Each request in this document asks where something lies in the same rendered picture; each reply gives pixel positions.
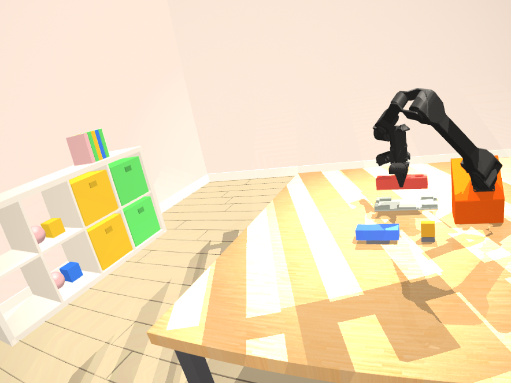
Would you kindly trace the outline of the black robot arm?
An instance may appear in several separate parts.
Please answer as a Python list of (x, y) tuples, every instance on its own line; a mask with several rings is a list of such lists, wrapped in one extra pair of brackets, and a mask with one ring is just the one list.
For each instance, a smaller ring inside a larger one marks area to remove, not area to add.
[[(404, 110), (408, 101), (412, 100), (409, 110)], [(397, 145), (406, 143), (406, 131), (410, 128), (406, 124), (395, 125), (399, 112), (409, 120), (431, 125), (462, 156), (460, 165), (470, 175), (474, 192), (495, 191), (497, 175), (503, 165), (491, 152), (476, 147), (459, 129), (445, 113), (443, 102), (436, 92), (424, 88), (397, 92), (388, 109), (372, 127), (376, 140)]]

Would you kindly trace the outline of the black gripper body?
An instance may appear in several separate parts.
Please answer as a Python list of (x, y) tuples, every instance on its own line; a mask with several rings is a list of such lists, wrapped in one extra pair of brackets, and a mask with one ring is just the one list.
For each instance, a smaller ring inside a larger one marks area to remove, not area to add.
[(407, 151), (408, 144), (390, 144), (390, 150), (393, 152), (394, 162), (389, 167), (389, 174), (406, 174), (408, 173), (408, 164), (410, 161), (410, 153)]

